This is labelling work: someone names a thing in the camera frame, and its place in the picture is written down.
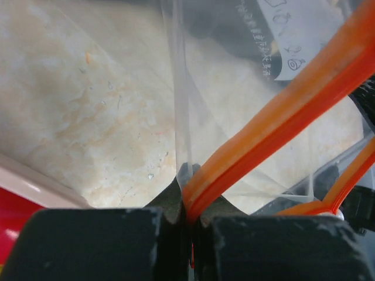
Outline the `red toy pepper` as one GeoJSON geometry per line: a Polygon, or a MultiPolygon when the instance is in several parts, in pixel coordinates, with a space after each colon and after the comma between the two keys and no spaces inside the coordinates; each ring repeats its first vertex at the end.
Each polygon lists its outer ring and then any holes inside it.
{"type": "Polygon", "coordinates": [[[43,207],[1,187],[1,266],[27,220],[43,207]]]}

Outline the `clear zip bag red zipper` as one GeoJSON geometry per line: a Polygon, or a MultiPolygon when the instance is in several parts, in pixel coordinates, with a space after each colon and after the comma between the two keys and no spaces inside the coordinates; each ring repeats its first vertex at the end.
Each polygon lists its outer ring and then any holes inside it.
{"type": "MultiPolygon", "coordinates": [[[[360,1],[60,1],[62,11],[125,66],[146,63],[173,85],[176,180],[288,88],[357,12],[360,1]]],[[[273,215],[323,197],[369,134],[362,84],[268,159],[231,181],[197,221],[273,215]]]]}

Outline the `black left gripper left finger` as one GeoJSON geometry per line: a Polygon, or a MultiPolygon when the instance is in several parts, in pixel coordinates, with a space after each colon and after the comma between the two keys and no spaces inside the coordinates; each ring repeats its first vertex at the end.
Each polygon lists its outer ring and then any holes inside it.
{"type": "Polygon", "coordinates": [[[22,227],[2,280],[186,280],[178,183],[142,208],[47,209],[22,227]]]}

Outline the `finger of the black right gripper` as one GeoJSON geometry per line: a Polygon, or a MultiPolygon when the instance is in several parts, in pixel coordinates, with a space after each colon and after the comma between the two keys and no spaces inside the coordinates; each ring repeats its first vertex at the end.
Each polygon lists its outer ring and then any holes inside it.
{"type": "Polygon", "coordinates": [[[366,120],[371,129],[374,129],[375,121],[375,97],[374,97],[374,76],[369,77],[350,95],[350,99],[357,106],[358,110],[366,120]]]}

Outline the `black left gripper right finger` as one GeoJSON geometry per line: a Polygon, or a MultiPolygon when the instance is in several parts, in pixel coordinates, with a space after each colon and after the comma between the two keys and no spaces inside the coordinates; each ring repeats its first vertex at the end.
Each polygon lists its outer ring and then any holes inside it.
{"type": "Polygon", "coordinates": [[[333,215],[246,215],[223,197],[198,219],[196,280],[373,280],[374,251],[333,215]]]}

